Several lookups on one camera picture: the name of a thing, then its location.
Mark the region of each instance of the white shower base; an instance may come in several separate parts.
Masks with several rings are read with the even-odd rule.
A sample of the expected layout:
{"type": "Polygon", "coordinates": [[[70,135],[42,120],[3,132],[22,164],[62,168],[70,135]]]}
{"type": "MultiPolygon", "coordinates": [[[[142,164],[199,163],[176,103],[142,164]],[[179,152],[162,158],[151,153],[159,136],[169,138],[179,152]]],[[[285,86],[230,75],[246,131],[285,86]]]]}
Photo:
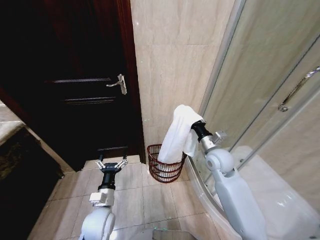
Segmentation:
{"type": "MultiPolygon", "coordinates": [[[[227,240],[240,240],[218,211],[191,159],[186,161],[189,178],[212,220],[225,230],[227,240]]],[[[266,220],[269,240],[309,240],[319,230],[320,215],[260,156],[256,155],[240,171],[247,181],[266,220]]]]}

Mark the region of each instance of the shower enclosure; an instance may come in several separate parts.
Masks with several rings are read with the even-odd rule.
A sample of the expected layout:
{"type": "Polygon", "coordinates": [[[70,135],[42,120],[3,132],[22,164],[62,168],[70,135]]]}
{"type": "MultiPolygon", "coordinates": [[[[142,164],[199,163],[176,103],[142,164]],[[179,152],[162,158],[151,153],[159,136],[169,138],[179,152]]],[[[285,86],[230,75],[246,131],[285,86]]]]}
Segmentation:
{"type": "MultiPolygon", "coordinates": [[[[236,0],[201,105],[206,128],[228,134],[221,147],[248,182],[271,240],[319,234],[319,12],[318,0],[236,0]]],[[[223,216],[202,151],[188,163],[212,218],[223,216]]]]}

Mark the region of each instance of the door frame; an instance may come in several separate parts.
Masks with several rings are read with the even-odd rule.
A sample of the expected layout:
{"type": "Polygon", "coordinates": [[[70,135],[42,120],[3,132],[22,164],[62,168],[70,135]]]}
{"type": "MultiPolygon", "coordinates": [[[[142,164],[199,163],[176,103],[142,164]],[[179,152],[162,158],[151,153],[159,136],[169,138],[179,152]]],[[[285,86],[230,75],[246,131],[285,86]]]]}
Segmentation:
{"type": "MultiPolygon", "coordinates": [[[[136,51],[134,42],[134,30],[131,15],[131,4],[130,0],[115,1],[116,5],[116,17],[118,27],[120,29],[121,43],[123,46],[123,55],[125,59],[126,71],[123,73],[127,79],[126,84],[129,86],[130,91],[128,92],[129,100],[133,106],[134,118],[129,121],[134,121],[134,126],[137,128],[136,142],[138,146],[138,154],[140,162],[146,163],[146,152],[145,152],[145,141],[143,132],[142,112],[140,104],[140,91],[138,82],[138,71],[136,62],[136,51]]],[[[0,85],[0,98],[1,100],[37,135],[40,136],[49,146],[50,139],[48,136],[37,126],[32,116],[30,116],[24,109],[12,98],[0,85]]]]}

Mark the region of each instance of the white towel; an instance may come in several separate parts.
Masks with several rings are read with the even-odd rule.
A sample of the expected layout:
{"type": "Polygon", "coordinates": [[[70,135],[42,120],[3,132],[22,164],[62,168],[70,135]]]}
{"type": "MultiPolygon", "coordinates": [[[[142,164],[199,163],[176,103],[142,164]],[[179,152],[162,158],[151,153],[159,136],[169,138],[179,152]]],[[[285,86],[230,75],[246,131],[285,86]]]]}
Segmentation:
{"type": "Polygon", "coordinates": [[[193,157],[198,137],[195,131],[191,130],[191,126],[202,119],[191,107],[177,106],[171,126],[164,137],[158,161],[165,164],[181,162],[182,152],[193,157]]]}

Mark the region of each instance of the wall tile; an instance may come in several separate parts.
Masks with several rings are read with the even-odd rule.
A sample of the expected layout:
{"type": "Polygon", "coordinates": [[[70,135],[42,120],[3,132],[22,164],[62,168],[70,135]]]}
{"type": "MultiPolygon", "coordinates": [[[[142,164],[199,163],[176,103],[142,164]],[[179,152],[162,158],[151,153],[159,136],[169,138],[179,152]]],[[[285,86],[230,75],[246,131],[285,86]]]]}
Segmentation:
{"type": "Polygon", "coordinates": [[[220,45],[234,0],[131,0],[136,45],[220,45]]]}
{"type": "Polygon", "coordinates": [[[145,146],[180,105],[199,110],[234,0],[131,0],[145,146]]]}

